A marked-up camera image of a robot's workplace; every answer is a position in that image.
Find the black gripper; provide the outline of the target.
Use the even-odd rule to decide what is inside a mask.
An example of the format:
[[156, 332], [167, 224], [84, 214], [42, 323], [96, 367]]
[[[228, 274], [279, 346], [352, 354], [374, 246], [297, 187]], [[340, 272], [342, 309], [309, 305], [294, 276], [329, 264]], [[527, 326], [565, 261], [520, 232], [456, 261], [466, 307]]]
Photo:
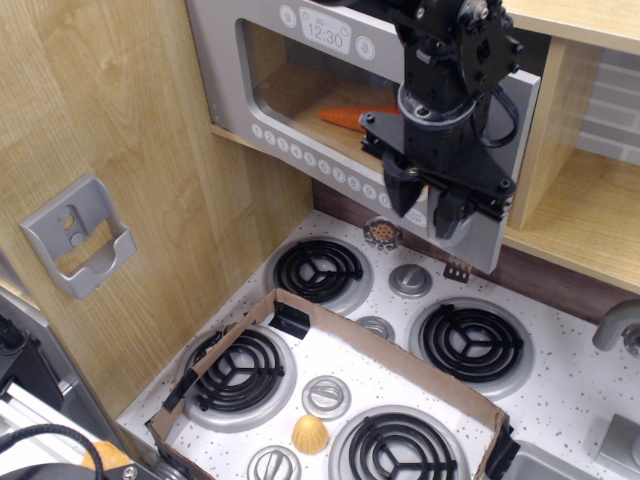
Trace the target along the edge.
[[[493, 99], [512, 121], [511, 131], [498, 139], [484, 136]], [[450, 240], [477, 210], [497, 221], [504, 218], [516, 183], [488, 153], [517, 133], [517, 107], [504, 90], [494, 87], [479, 101], [438, 111], [401, 88], [397, 105], [399, 114], [360, 117], [362, 149], [382, 161], [392, 209], [404, 217], [426, 185], [439, 189], [434, 225], [441, 240]]]

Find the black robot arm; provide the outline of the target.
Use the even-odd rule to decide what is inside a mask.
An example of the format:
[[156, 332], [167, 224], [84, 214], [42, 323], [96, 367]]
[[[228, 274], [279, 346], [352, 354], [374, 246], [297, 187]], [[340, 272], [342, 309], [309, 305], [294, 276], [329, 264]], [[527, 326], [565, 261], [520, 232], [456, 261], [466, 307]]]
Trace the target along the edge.
[[392, 23], [404, 49], [398, 113], [366, 112], [362, 148], [383, 163], [393, 210], [405, 215], [438, 189], [435, 236], [449, 240], [476, 211], [507, 214], [516, 183], [490, 155], [510, 144], [519, 112], [500, 83], [522, 44], [499, 1], [349, 1]]

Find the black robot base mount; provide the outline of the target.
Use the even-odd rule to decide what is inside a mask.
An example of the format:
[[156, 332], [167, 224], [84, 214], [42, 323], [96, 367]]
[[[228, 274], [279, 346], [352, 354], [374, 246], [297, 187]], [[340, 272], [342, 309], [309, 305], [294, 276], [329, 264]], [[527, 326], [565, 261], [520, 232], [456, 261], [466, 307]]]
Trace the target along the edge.
[[40, 350], [39, 340], [10, 319], [1, 317], [1, 394], [16, 384], [60, 411], [64, 396]]

